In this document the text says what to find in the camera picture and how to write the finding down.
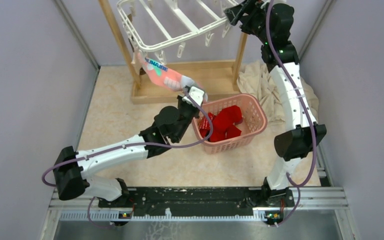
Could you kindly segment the red patterned sock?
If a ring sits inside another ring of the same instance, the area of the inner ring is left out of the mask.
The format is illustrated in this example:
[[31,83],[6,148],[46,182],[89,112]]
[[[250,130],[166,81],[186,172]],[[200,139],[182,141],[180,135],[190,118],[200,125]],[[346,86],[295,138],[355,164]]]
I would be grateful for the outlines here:
[[216,118],[216,115],[209,112],[208,117],[209,117],[209,120],[205,116],[203,116],[202,120],[198,125],[199,134],[202,138],[207,137],[211,130],[213,130],[212,133],[215,132],[214,127],[211,127],[210,123],[213,123],[214,119]]

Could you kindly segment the pink sock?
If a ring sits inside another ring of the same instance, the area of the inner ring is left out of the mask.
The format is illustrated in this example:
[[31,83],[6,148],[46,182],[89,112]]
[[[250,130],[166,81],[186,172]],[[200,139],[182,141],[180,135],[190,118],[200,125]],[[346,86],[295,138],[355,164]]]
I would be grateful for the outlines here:
[[196,86],[202,90],[204,89],[189,76],[183,75],[163,65],[157,60],[146,57],[140,51],[137,57],[150,81],[159,87],[164,87],[173,92],[183,91],[186,86]]

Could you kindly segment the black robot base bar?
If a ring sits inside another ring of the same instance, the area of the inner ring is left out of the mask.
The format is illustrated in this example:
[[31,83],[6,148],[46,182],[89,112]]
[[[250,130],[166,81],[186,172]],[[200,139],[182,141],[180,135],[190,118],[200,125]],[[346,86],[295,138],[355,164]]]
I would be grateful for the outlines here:
[[297,209],[301,200],[290,188],[262,187],[137,187],[126,197],[88,200],[85,210],[63,213],[65,220],[123,226],[133,221],[262,221],[277,226]]

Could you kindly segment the pink plastic laundry basket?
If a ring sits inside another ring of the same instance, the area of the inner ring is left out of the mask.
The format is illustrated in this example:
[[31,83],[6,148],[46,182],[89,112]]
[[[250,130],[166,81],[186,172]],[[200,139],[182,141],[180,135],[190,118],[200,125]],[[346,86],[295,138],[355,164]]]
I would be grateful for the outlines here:
[[202,113],[192,120],[191,126],[208,154],[215,154],[248,145],[255,135],[268,125],[267,117],[258,100],[246,93],[214,100],[202,105],[209,115]]

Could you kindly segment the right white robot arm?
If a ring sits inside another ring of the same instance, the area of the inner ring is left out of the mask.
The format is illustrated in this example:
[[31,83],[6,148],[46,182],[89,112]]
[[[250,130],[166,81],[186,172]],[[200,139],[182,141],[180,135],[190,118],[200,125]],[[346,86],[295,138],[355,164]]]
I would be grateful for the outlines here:
[[317,162],[317,146],[327,133],[312,114],[302,85],[300,59],[290,41],[295,10],[280,0],[244,0],[227,7],[224,14],[230,25],[240,25],[243,33],[261,41],[261,58],[276,84],[285,116],[285,132],[274,138],[278,155],[264,184],[261,199],[267,206],[281,200],[279,190],[291,184],[292,173],[298,164],[312,154],[309,173],[300,187],[310,180]]

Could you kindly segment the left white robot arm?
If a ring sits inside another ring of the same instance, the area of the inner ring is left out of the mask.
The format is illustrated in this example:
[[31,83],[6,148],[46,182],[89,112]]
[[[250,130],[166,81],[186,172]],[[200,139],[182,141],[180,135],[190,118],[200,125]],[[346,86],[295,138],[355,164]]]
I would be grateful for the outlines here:
[[112,202],[118,207],[129,203],[130,193],[121,178],[109,179],[97,173],[123,163],[146,160],[171,150],[189,148],[202,143],[201,140],[181,145],[186,130],[195,118],[202,113],[206,100],[204,93],[185,93],[177,96],[177,106],[166,106],[154,117],[153,123],[138,134],[104,147],[90,150],[74,150],[64,147],[53,167],[42,175],[53,174],[58,198],[61,201],[74,200],[80,196],[90,196]]

